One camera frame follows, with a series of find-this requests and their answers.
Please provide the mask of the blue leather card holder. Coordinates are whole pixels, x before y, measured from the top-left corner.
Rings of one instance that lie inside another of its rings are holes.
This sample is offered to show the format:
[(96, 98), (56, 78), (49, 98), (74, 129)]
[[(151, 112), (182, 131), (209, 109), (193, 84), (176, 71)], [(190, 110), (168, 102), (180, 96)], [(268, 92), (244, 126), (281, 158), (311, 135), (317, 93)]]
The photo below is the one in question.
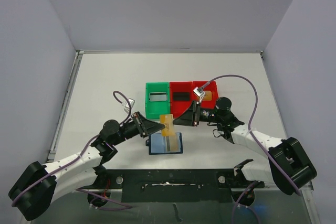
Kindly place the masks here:
[(149, 155), (182, 154), (183, 142), (181, 132), (176, 133), (176, 140), (177, 148), (173, 148), (169, 136), (162, 136), (161, 133), (155, 133), (149, 136), (145, 141), (145, 145), (149, 148)]

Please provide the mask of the gold VIP card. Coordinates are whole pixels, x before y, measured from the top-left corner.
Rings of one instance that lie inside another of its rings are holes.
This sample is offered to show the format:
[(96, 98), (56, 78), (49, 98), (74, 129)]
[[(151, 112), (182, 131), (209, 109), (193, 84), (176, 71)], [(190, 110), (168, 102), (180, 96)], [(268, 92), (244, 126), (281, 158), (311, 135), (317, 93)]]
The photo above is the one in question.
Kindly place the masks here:
[(175, 135), (176, 131), (173, 124), (173, 114), (161, 114), (160, 123), (165, 126), (165, 128), (161, 130), (162, 136)]

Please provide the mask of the gold card sleeve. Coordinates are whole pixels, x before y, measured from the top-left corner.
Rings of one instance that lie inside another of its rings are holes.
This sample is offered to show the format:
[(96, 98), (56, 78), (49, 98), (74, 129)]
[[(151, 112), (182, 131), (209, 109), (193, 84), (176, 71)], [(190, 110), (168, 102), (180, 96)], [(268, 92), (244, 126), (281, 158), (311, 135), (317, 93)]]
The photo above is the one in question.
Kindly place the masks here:
[(204, 91), (203, 101), (211, 101), (212, 100), (212, 91), (206, 90)]

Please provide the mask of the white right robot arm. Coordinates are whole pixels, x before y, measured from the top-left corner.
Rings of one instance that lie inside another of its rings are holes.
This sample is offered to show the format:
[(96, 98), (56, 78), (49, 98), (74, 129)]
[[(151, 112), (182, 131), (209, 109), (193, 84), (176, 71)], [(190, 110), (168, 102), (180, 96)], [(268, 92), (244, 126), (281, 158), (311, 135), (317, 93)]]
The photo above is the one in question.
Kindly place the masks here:
[(300, 142), (290, 137), (282, 139), (252, 130), (231, 111), (229, 98), (220, 97), (212, 109), (200, 102), (191, 106), (173, 124), (198, 126), (205, 122), (215, 126), (219, 136), (232, 144), (244, 146), (265, 159), (258, 163), (246, 159), (234, 167), (234, 182), (241, 187), (253, 181), (275, 184), (283, 193), (292, 195), (317, 176), (317, 171)]

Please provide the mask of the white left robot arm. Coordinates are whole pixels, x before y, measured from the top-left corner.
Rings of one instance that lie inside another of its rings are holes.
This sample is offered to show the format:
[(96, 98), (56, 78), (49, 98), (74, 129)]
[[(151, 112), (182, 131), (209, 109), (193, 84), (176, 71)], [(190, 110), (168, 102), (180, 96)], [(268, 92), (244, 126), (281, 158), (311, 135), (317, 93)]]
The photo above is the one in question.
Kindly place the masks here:
[(8, 196), (26, 220), (43, 214), (56, 199), (77, 189), (101, 188), (107, 181), (104, 164), (118, 152), (116, 145), (135, 136), (145, 138), (162, 129), (161, 123), (146, 119), (140, 112), (120, 124), (108, 120), (83, 150), (52, 163), (33, 162), (27, 166)]

